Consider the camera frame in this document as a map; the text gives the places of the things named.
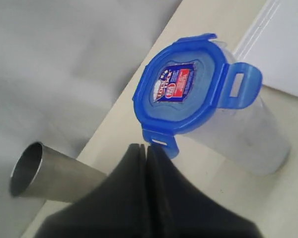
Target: black object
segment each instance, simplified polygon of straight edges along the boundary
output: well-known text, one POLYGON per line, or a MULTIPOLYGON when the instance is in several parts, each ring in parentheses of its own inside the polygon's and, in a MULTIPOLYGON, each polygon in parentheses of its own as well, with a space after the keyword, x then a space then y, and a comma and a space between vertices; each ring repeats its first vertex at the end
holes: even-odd
POLYGON ((196 189, 158 146, 132 144, 88 196, 49 216, 36 238, 261 238, 196 189))

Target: plastic food container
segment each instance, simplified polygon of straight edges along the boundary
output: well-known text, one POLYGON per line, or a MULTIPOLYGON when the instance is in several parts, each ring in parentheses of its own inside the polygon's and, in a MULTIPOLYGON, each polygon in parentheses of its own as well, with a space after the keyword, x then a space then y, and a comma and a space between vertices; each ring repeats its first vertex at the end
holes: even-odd
POLYGON ((262 74, 235 62, 215 34, 181 38, 145 67, 134 94, 144 139, 170 158, 183 134, 258 174, 275 172, 290 144, 258 93, 262 74))

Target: label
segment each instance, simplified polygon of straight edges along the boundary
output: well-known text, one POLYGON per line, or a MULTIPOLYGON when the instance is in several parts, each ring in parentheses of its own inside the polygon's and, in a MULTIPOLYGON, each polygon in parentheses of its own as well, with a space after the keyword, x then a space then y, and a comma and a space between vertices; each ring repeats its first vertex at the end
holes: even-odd
POLYGON ((182 103, 189 94, 194 79, 193 63, 165 67, 154 85, 154 102, 182 103))

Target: table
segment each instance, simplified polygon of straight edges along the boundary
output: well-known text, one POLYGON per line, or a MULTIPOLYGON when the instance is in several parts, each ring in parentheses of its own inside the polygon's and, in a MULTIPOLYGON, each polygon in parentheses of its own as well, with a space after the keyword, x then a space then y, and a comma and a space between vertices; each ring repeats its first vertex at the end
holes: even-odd
MULTIPOLYGON (((180 37, 217 33, 233 51, 266 0, 184 0, 78 160, 110 173, 130 143, 144 143, 132 96, 146 64, 180 37)), ((220 205, 254 221, 265 237, 298 237, 298 98, 264 87, 261 97, 288 134, 292 151, 275 174, 257 177, 216 152, 176 136, 176 167, 220 205)), ((23 234, 34 236, 46 216, 67 206, 47 201, 23 234)))

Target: blue lid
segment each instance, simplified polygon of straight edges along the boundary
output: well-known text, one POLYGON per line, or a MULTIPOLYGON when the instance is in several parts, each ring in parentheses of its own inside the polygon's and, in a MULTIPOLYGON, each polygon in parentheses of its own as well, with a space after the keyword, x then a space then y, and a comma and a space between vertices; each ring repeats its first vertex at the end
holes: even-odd
POLYGON ((147 142, 163 146, 168 156, 179 150, 174 135, 206 122, 216 108, 242 109, 256 99, 261 72, 247 64, 228 64, 209 39, 216 34, 181 38, 145 67, 135 91, 134 110, 147 142), (231 97, 236 74, 243 73, 238 95, 231 97))

